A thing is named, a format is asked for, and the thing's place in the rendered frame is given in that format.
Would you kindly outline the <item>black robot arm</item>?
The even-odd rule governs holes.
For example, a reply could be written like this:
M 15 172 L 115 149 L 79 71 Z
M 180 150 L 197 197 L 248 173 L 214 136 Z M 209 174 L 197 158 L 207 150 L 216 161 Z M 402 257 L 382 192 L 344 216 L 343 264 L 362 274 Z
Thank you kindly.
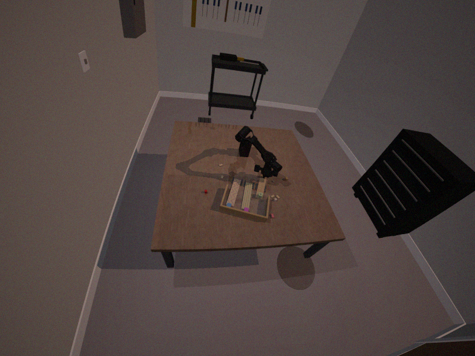
M 253 130 L 251 130 L 248 126 L 244 126 L 236 135 L 235 135 L 235 139 L 238 141 L 238 142 L 241 142 L 242 143 L 242 146 L 244 147 L 245 145 L 252 143 L 256 148 L 257 150 L 261 153 L 261 157 L 263 158 L 263 161 L 265 162 L 265 164 L 269 167 L 272 167 L 276 172 L 279 172 L 281 169 L 282 169 L 282 166 L 276 162 L 276 157 L 275 155 L 272 153 L 272 152 L 269 152 L 267 151 L 263 145 L 258 141 L 257 137 L 253 134 L 253 137 L 249 140 L 248 138 L 246 138 L 246 136 L 252 132 L 253 133 Z M 273 173 L 271 171 L 272 169 L 267 169 L 267 168 L 264 168 L 264 173 L 263 173 L 263 176 L 264 177 L 272 177 L 273 176 Z

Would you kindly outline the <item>wooden tray with three strips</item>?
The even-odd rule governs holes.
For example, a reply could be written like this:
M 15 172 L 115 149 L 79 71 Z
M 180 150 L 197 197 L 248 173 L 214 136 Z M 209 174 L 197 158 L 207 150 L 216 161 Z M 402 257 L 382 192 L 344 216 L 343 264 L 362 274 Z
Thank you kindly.
M 270 195 L 226 184 L 219 210 L 266 222 L 269 206 Z

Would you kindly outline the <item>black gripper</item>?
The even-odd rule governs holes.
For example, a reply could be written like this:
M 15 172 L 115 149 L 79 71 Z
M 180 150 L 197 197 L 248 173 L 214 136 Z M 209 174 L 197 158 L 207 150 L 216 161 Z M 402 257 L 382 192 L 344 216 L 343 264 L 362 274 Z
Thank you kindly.
M 266 164 L 264 165 L 263 168 L 260 167 L 260 165 L 255 165 L 254 171 L 259 172 L 261 170 L 261 173 L 264 173 L 264 168 L 271 169 L 272 167 L 267 166 Z M 278 173 L 275 170 L 272 170 L 273 176 L 277 177 Z

